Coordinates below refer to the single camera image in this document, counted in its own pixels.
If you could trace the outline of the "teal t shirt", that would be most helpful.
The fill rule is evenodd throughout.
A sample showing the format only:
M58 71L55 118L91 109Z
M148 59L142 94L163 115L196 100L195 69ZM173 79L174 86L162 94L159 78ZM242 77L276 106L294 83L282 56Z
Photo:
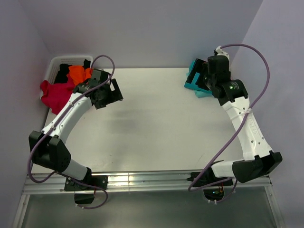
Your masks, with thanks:
M203 91L203 89L199 88L199 86L196 84L197 80L199 79L199 76L200 73L198 73L197 70L195 70L194 68L189 70L184 87L191 90Z

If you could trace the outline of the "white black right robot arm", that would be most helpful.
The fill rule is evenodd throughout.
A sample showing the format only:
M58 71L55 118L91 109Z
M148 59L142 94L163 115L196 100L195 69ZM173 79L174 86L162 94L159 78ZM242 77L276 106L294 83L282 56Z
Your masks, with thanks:
M258 127L243 82L231 79L228 57L211 56L207 61L197 58L186 82L194 83L218 99L238 133L243 153L243 159L238 161L213 162L200 175L195 187L216 186L221 181L231 184L232 178L246 183L268 175L282 162L281 153L272 150Z

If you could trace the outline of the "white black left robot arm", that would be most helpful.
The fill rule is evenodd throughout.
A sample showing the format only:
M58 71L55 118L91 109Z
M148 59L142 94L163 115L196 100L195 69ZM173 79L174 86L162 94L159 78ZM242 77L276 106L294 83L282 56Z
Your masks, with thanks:
M72 159L66 141L77 122L92 106L100 109L123 100L117 81L112 76L104 70L94 69L91 78L74 88L53 121L41 131L33 131L29 135L28 176L33 182L40 182L31 173L31 165L36 164L76 180L76 185L82 190L92 186L91 169Z

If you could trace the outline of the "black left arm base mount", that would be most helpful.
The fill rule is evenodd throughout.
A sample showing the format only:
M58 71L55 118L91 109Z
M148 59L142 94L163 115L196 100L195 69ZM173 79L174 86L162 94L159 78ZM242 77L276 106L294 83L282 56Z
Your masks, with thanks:
M103 191L105 200L108 199L107 184L108 176L106 175L93 175L88 183L66 178L64 191L74 192L74 202L78 205L91 204L97 191Z

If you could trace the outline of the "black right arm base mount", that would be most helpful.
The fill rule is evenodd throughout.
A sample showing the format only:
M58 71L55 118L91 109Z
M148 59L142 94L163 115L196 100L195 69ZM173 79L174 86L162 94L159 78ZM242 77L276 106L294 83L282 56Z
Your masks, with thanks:
M216 177L212 171L206 171L194 184L194 188L199 188L208 184L208 187L213 187L212 189L203 189L204 198L208 203L214 203L215 205L228 199L234 192L236 184L233 184L233 180L228 177ZM225 186L232 186L230 193L225 192Z

